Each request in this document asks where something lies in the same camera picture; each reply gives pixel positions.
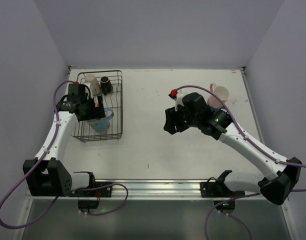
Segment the light blue handled cup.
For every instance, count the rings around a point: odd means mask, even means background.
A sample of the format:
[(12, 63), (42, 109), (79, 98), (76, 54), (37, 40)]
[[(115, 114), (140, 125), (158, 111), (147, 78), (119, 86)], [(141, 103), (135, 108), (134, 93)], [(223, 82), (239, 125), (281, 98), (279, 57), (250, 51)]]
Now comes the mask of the light blue handled cup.
[(114, 117), (114, 112), (111, 108), (105, 108), (105, 117), (100, 119), (87, 120), (86, 123), (97, 133), (106, 133), (110, 128), (110, 122)]

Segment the dark blue mug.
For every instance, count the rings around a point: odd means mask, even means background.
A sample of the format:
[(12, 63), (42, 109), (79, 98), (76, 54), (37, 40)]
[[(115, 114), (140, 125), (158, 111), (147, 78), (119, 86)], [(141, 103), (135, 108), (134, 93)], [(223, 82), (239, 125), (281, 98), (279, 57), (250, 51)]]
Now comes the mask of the dark blue mug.
[(209, 108), (210, 108), (210, 110), (212, 111), (212, 112), (217, 112), (217, 111), (220, 111), (220, 110), (224, 110), (224, 111), (226, 111), (226, 108), (224, 107), (224, 106), (221, 106), (221, 107), (213, 107), (212, 105), (208, 105), (209, 106)]

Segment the pink mug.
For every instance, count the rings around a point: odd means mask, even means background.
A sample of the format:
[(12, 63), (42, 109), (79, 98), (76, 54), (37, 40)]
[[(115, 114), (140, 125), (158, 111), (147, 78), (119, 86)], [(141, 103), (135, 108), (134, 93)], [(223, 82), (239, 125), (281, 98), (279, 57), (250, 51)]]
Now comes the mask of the pink mug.
[[(210, 84), (209, 90), (223, 103), (225, 103), (230, 97), (230, 91), (224, 86), (218, 86), (215, 82)], [(208, 98), (207, 103), (214, 109), (220, 109), (223, 107), (223, 104), (212, 94)]]

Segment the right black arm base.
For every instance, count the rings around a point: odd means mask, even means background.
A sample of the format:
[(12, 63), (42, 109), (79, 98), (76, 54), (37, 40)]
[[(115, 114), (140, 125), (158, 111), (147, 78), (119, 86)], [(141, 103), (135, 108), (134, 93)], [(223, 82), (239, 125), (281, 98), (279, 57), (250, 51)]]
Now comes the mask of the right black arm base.
[[(199, 184), (202, 198), (235, 198), (245, 196), (244, 191), (231, 191), (224, 183), (214, 177), (209, 178)], [(222, 213), (232, 213), (235, 210), (236, 202), (230, 201), (222, 203), (216, 209)]]

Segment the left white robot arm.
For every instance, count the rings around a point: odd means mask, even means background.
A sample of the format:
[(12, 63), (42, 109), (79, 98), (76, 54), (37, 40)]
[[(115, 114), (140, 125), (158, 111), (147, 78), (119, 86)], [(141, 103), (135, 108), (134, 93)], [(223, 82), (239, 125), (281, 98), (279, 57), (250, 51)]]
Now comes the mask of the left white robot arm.
[(104, 118), (104, 108), (95, 103), (87, 85), (73, 81), (68, 83), (68, 93), (53, 104), (53, 122), (45, 141), (34, 159), (25, 160), (22, 166), (30, 194), (34, 197), (67, 197), (71, 192), (95, 187), (92, 172), (70, 173), (63, 158), (77, 124)]

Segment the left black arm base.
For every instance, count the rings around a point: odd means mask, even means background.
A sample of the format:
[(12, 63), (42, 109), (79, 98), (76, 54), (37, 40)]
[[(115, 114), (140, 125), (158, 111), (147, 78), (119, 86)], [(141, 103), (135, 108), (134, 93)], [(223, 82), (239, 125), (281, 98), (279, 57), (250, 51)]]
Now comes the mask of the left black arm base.
[(96, 181), (91, 188), (104, 187), (97, 190), (90, 190), (89, 188), (84, 191), (76, 191), (75, 195), (79, 198), (77, 207), (81, 212), (90, 213), (91, 210), (96, 210), (100, 205), (100, 199), (110, 198), (112, 196), (112, 187), (110, 181)]

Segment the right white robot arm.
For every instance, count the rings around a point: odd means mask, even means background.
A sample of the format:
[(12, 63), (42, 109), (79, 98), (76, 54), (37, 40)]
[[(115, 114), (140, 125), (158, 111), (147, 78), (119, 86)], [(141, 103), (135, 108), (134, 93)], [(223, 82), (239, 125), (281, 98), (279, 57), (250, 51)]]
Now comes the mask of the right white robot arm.
[(182, 93), (174, 89), (169, 97), (175, 100), (175, 106), (165, 110), (163, 129), (166, 132), (174, 135), (198, 128), (204, 135), (237, 151), (260, 171), (252, 174), (225, 170), (215, 182), (202, 182), (202, 188), (214, 191), (220, 197), (243, 191), (262, 194), (276, 205), (284, 203), (300, 178), (302, 162), (298, 158), (275, 153), (235, 124), (227, 112), (211, 111), (204, 97), (197, 92)]

